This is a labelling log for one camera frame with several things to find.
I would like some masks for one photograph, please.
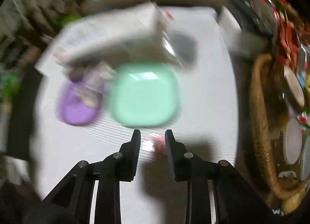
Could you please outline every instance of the purple object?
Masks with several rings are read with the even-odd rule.
[[[92,122],[101,109],[102,93],[97,92],[99,105],[89,108],[80,100],[77,90],[84,86],[83,82],[70,83],[60,101],[60,118],[63,122],[72,125],[86,125]]]

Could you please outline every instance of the mint green container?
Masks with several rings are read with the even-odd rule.
[[[110,95],[112,118],[126,127],[169,122],[179,107],[176,76],[165,64],[124,64]]]

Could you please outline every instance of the green object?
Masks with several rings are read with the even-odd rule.
[[[152,127],[173,118],[179,106],[176,77],[165,64],[125,64],[110,97],[112,117],[127,127]]]
[[[4,74],[1,76],[0,98],[10,100],[19,89],[18,78],[14,74]]]
[[[81,16],[78,14],[58,14],[58,17],[54,20],[54,23],[60,28],[65,24],[70,23],[72,21],[80,19]]]

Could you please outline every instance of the white surface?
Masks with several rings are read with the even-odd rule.
[[[168,8],[179,24],[179,30],[196,39],[197,59],[190,69],[176,69],[179,82],[181,111],[170,125],[140,129],[141,141],[150,133],[163,135],[172,129],[177,140],[195,148],[205,160],[226,159],[235,163],[238,139],[238,104],[235,77],[228,51],[212,8]],[[80,160],[89,163],[103,160],[131,139],[133,129],[113,121],[107,111],[88,126],[71,126],[57,119],[57,99],[67,82],[63,69],[51,52],[59,38],[42,55],[36,68],[46,77],[37,95],[35,115],[38,122],[37,144],[33,153],[38,163],[37,190],[45,197],[63,176]],[[186,184],[173,183],[167,188],[156,173],[148,179],[148,165],[156,166],[152,153],[140,150],[137,174],[131,183],[120,183],[121,220],[123,224],[165,223],[168,205],[179,206],[185,214]],[[181,187],[182,195],[175,193]],[[212,220],[215,221],[214,202]]]

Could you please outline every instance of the round lid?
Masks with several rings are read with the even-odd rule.
[[[287,65],[284,66],[284,77],[297,103],[300,107],[303,107],[305,105],[303,90],[301,89],[300,83],[294,72]]]
[[[301,156],[300,178],[305,180],[310,173],[310,137],[306,139]]]
[[[283,156],[286,164],[294,164],[301,151],[302,133],[300,125],[295,118],[291,118],[287,123],[283,134]]]

